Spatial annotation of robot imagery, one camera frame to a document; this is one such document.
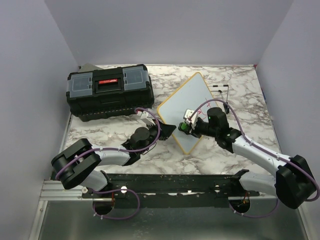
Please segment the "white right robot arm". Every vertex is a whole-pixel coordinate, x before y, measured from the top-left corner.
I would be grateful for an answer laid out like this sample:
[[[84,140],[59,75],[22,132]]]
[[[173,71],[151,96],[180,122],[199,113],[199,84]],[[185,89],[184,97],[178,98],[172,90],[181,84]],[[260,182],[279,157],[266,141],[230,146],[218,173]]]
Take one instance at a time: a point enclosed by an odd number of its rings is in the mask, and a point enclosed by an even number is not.
[[[320,197],[320,187],[304,157],[285,155],[253,141],[241,128],[230,127],[226,114],[219,107],[210,108],[207,118],[208,121],[204,121],[197,112],[187,109],[178,129],[196,138],[214,138],[220,148],[242,156],[268,172],[265,175],[245,170],[230,183],[234,195],[260,192],[277,197],[291,209]]]

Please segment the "green whiteboard eraser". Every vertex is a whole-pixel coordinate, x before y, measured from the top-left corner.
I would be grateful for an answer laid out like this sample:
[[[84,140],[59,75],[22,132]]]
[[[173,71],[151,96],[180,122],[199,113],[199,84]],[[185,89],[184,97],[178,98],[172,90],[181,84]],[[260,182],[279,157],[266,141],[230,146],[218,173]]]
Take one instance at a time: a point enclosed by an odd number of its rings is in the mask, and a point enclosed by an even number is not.
[[[185,122],[181,122],[178,126],[178,130],[187,134],[189,132],[189,125]]]

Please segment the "yellow framed whiteboard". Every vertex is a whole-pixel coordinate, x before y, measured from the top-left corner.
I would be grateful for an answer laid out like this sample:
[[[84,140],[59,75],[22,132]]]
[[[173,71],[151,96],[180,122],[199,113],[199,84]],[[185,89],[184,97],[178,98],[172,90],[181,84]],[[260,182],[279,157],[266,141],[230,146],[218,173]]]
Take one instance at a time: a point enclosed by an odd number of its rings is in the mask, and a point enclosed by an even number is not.
[[[179,124],[185,121],[186,111],[189,117],[201,104],[211,99],[213,95],[203,75],[196,72],[157,108],[157,113],[163,123],[177,127],[172,136],[184,154],[190,154],[200,138],[178,130]],[[208,122],[207,110],[214,107],[218,107],[214,101],[206,103],[194,114],[193,118],[199,117]]]

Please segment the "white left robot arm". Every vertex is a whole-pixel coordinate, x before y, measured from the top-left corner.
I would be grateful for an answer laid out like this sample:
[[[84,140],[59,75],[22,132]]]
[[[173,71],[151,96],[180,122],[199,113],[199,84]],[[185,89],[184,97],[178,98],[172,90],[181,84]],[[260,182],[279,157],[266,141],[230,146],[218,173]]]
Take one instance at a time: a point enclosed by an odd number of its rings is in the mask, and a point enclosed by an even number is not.
[[[162,122],[139,127],[119,147],[99,147],[81,138],[51,160],[55,177],[66,190],[83,186],[93,189],[101,198],[107,197],[111,191],[107,175],[95,168],[99,165],[130,166],[157,141],[167,140],[175,129],[175,125]]]

